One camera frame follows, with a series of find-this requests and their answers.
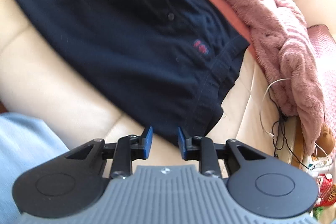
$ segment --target brown stuffed toy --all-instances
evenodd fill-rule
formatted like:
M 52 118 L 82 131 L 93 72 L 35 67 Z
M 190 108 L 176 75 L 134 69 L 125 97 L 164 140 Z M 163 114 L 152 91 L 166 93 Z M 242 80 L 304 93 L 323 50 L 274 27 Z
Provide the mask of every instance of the brown stuffed toy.
M 329 155 L 335 147 L 335 142 L 336 140 L 332 135 L 331 129 L 328 127 L 327 124 L 323 123 L 320 136 L 316 140 L 316 144 L 320 146 L 327 153 L 327 155 Z M 319 148 L 317 148 L 317 157 L 325 157 L 325 154 Z

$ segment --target red package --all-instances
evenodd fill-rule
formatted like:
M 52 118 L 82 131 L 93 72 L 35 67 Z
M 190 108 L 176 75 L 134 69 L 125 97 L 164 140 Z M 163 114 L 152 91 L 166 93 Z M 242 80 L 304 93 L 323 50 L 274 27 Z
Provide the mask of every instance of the red package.
M 336 202 L 336 184 L 330 174 L 321 174 L 317 183 L 320 188 L 319 197 L 314 207 L 331 206 Z

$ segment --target clothing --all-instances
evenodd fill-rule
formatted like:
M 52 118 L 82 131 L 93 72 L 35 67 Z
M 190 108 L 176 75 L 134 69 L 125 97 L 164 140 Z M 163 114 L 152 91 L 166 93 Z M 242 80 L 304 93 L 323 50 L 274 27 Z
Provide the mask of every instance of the clothing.
M 248 42 L 208 0 L 17 0 L 51 46 L 114 104 L 177 143 L 204 135 Z
M 39 119 L 18 113 L 0 115 L 0 223 L 20 216 L 12 198 L 14 181 L 25 171 L 68 151 Z

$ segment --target white wall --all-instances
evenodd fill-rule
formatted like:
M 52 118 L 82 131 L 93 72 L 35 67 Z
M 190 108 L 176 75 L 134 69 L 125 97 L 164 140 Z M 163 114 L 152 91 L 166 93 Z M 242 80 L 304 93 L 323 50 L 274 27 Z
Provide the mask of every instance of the white wall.
M 325 24 L 336 40 L 336 0 L 294 0 L 308 26 Z

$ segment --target red embroidered logo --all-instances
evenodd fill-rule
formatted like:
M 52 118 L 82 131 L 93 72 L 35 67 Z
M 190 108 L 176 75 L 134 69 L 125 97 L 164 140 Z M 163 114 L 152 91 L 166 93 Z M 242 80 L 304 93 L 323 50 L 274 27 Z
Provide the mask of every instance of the red embroidered logo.
M 209 52 L 208 47 L 204 45 L 199 39 L 194 42 L 194 48 L 196 48 L 202 54 L 207 54 Z

